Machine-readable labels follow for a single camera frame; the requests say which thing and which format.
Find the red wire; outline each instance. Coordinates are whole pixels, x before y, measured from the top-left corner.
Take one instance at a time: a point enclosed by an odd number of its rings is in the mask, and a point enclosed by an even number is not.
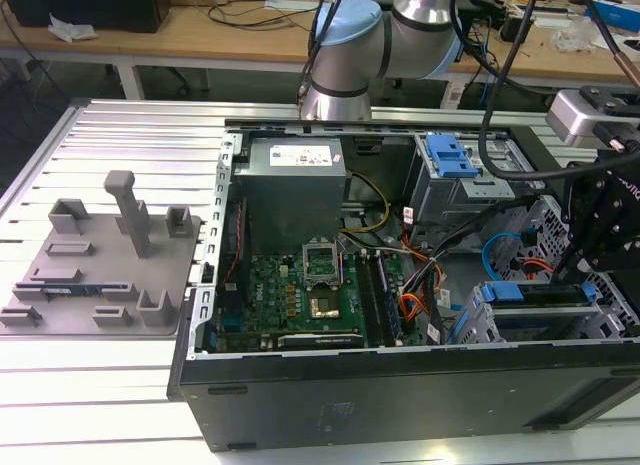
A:
[[[233,273],[233,271],[235,270],[236,266],[238,265],[238,262],[240,261],[240,224],[242,223],[242,204],[238,205],[238,219],[236,220],[236,256],[233,259],[233,263],[231,264],[231,267],[229,267],[229,271],[227,272],[227,275],[224,277],[224,280],[222,281],[222,283],[220,284],[221,287],[223,287],[226,283],[227,280],[229,280],[229,277],[231,277],[231,274]]]
[[[547,262],[540,258],[529,258],[523,262],[523,265],[534,264],[544,268],[547,272],[553,273],[553,268]]]

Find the metal slotted surface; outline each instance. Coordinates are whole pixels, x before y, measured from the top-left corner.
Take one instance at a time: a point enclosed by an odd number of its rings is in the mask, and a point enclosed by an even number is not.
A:
[[[111,169],[136,173],[136,193],[150,213],[163,213],[177,199],[207,220],[225,117],[295,118],[295,110],[288,105],[94,101],[68,112],[0,201],[0,303],[6,303],[13,279],[49,232],[47,214],[61,194],[82,198],[92,213],[116,213],[111,196],[102,190]],[[378,120],[452,125],[477,125],[481,117],[481,112],[465,111],[374,113]],[[495,123],[532,126],[563,165],[593,156],[562,146],[543,115],[502,113]],[[195,256],[203,253],[200,245]],[[640,463],[637,398],[575,433],[213,455],[187,405],[165,398],[173,348],[172,339],[0,340],[0,463]]]

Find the gray power supply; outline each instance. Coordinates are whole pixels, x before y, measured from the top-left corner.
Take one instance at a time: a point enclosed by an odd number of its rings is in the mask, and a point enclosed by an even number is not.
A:
[[[336,239],[346,180],[340,140],[256,139],[236,173],[255,253],[299,252],[301,243]]]

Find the wooden table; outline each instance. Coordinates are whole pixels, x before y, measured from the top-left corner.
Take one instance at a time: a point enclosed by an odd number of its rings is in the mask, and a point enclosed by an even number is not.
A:
[[[640,0],[629,0],[640,3]],[[240,13],[259,6],[255,3],[234,3],[224,7],[229,13]],[[229,20],[259,21],[280,15],[275,10],[260,9]],[[300,14],[292,20],[309,28],[312,13]],[[136,66],[174,66],[201,69],[238,69],[299,72],[307,59],[308,32],[299,27],[275,31],[247,31],[213,23],[206,10],[194,7],[173,7],[160,30],[155,34],[98,30],[100,38],[68,44],[58,40],[46,29],[20,27],[11,23],[36,57],[43,60],[89,62],[115,65],[120,73],[125,95],[143,99],[144,93]],[[611,85],[625,83],[626,78],[606,50],[593,53],[560,53],[551,46],[552,30],[532,27],[526,43],[514,63],[512,77],[527,85],[577,87],[588,84]],[[511,44],[502,42],[493,33],[489,49],[501,63]],[[0,57],[24,60],[27,54],[11,36],[6,24],[0,22]],[[477,70],[471,57],[451,66],[442,79],[450,82],[443,105],[455,108],[460,88]]]

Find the workbench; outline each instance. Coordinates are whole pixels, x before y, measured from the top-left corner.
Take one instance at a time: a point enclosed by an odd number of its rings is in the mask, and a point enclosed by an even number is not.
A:
[[[22,277],[49,233],[47,214],[58,198],[81,198],[89,213],[117,213],[102,183],[110,170],[130,169],[136,174],[136,196],[146,201],[149,213],[164,213],[167,205],[180,203],[207,220],[225,117],[295,116],[293,105],[94,100],[71,107],[0,200],[0,303],[8,302],[13,282]],[[373,118],[478,126],[482,113],[378,108]],[[594,156],[562,145],[541,114],[499,112],[493,123],[531,126],[563,166]],[[165,397],[173,351],[173,337],[0,339],[0,463],[640,461],[640,398],[573,433],[212,455],[187,405]]]
[[[640,3],[640,0],[629,0]],[[256,8],[262,2],[232,3],[224,6],[229,13]],[[41,60],[101,63],[114,65],[129,100],[144,99],[138,66],[171,66],[202,69],[202,87],[208,88],[207,69],[260,70],[299,73],[307,60],[308,32],[300,27],[274,31],[247,31],[212,22],[206,8],[173,7],[155,34],[98,30],[99,38],[68,44],[44,28],[20,27],[11,16],[16,32]],[[276,10],[256,10],[235,21],[259,21],[280,15]],[[309,28],[312,13],[292,17]],[[551,46],[554,30],[531,28],[527,41],[513,65],[510,76],[525,85],[577,88],[585,84],[620,85],[626,77],[606,50],[592,53],[560,53]],[[497,32],[491,34],[489,50],[504,62],[510,43],[502,42]],[[0,58],[16,60],[15,71],[28,79],[19,65],[28,58],[16,43],[6,24],[0,21]],[[462,89],[478,68],[476,61],[464,56],[440,79],[447,80],[443,108],[457,108]],[[482,73],[478,81],[486,79]]]

